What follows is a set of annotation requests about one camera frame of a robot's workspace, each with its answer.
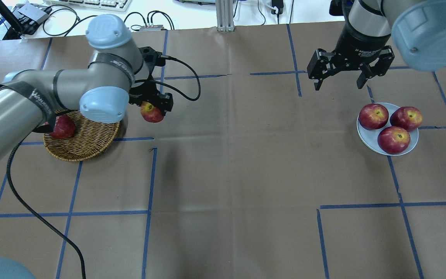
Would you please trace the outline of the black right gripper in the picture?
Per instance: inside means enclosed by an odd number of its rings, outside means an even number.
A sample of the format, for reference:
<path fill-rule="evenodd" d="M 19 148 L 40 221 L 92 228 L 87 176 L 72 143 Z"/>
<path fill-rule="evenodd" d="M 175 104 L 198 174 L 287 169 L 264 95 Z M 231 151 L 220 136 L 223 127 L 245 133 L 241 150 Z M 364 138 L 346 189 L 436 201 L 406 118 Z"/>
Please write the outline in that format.
<path fill-rule="evenodd" d="M 317 49 L 307 66 L 308 78 L 319 91 L 324 79 L 341 71 L 361 71 L 356 85 L 361 90 L 375 76 L 384 76 L 395 59 L 389 35 L 365 36 L 358 31 L 343 29 L 332 51 Z"/>

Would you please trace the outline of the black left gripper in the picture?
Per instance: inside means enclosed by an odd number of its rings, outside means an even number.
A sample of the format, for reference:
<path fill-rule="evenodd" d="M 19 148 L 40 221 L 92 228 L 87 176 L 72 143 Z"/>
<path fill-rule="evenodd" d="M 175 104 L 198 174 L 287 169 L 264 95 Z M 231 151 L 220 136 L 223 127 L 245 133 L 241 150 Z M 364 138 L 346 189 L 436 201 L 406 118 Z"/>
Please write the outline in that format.
<path fill-rule="evenodd" d="M 145 80 L 129 90 L 129 104 L 141 106 L 142 102 L 148 102 L 160 109 L 162 115 L 172 111 L 173 96 L 171 93 L 161 93 L 154 81 Z"/>

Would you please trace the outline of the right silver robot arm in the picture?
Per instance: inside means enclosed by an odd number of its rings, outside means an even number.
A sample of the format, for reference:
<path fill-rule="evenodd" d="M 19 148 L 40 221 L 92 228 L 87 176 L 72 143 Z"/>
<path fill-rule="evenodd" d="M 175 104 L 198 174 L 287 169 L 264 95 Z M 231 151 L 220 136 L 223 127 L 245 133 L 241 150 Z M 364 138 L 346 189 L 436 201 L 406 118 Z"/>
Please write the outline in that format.
<path fill-rule="evenodd" d="M 389 39 L 411 69 L 446 67 L 446 0 L 332 0 L 329 14 L 342 16 L 345 26 L 331 52 L 312 55 L 307 74 L 315 90 L 342 71 L 360 71 L 359 89 L 384 76 L 395 58 Z"/>

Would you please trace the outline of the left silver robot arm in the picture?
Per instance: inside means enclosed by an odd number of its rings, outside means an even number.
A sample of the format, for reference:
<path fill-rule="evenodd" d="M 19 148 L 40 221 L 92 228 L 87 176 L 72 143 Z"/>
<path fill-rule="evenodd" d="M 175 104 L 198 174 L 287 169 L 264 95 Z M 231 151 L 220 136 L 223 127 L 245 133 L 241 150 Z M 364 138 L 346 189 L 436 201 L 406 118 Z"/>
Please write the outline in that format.
<path fill-rule="evenodd" d="M 86 39 L 94 49 L 86 69 L 7 74 L 0 84 L 0 159 L 31 132 L 52 132 L 57 110 L 106 124 L 121 121 L 128 104 L 149 102 L 163 115 L 172 110 L 172 95 L 157 90 L 152 78 L 160 54 L 139 48 L 118 16 L 93 18 Z"/>

